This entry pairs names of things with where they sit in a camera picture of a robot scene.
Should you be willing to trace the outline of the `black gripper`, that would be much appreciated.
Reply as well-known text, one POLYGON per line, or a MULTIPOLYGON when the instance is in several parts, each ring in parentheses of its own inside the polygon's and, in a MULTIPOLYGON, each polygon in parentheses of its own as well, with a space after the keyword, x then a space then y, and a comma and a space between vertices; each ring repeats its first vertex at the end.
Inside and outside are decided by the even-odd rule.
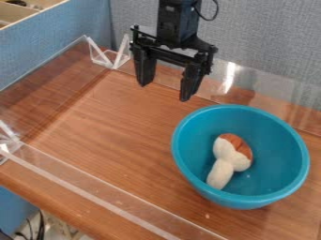
POLYGON ((217 47, 198 37, 199 20, 211 22, 200 13, 202 0, 159 0, 155 28, 135 24, 130 30, 130 49, 134 56, 136 81, 140 86, 152 82, 156 61, 186 66, 180 80, 179 99, 187 101, 196 93, 211 67, 217 47))

